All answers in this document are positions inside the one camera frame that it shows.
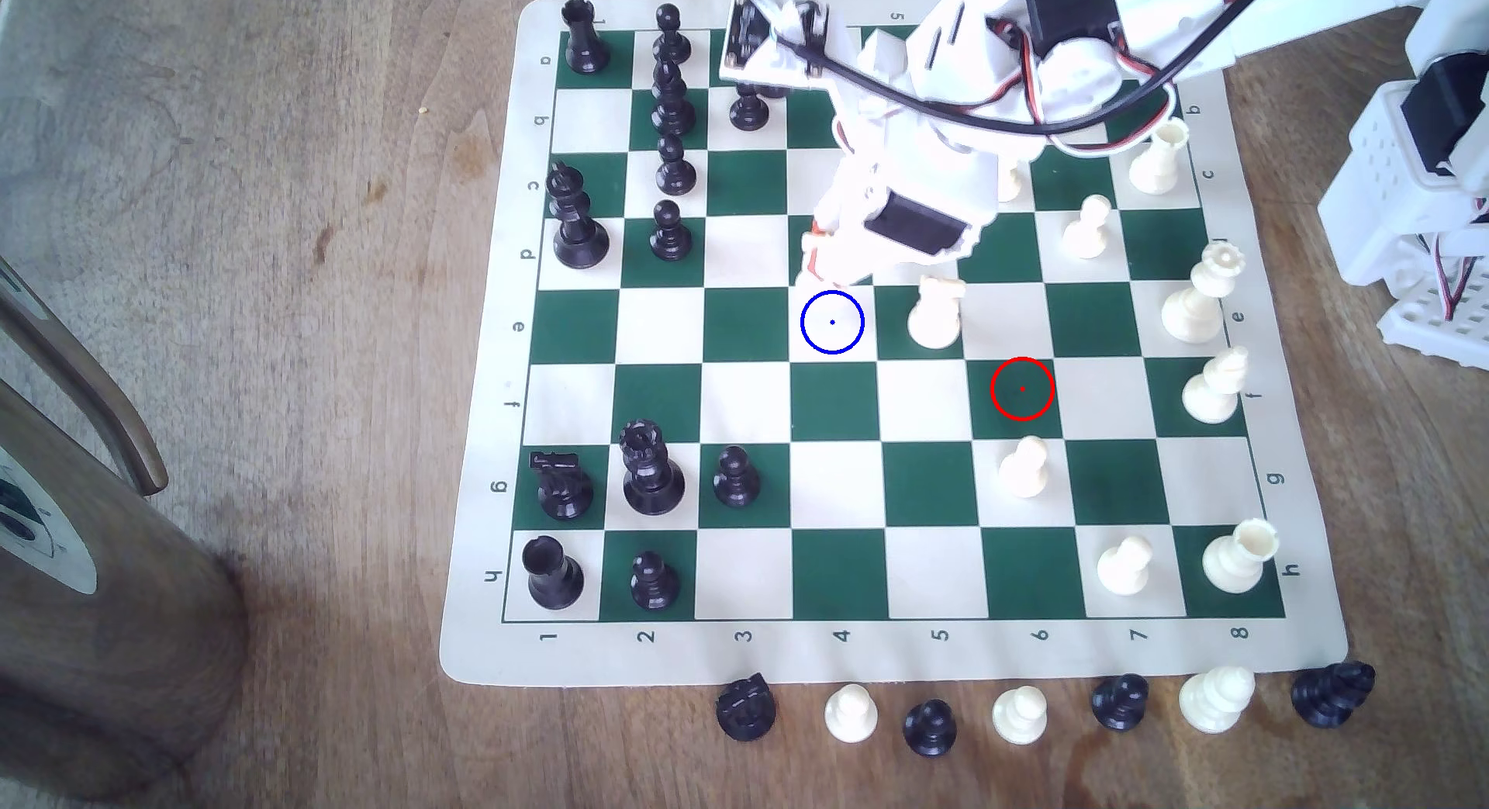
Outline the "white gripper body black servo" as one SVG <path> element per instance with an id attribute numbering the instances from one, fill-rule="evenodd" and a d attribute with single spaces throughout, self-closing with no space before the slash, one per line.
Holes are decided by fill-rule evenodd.
<path id="1" fill-rule="evenodd" d="M 843 150 L 814 212 L 840 212 L 837 238 L 879 253 L 874 274 L 896 265 L 959 261 L 1001 206 L 1004 161 L 943 136 L 911 116 L 837 116 Z"/>

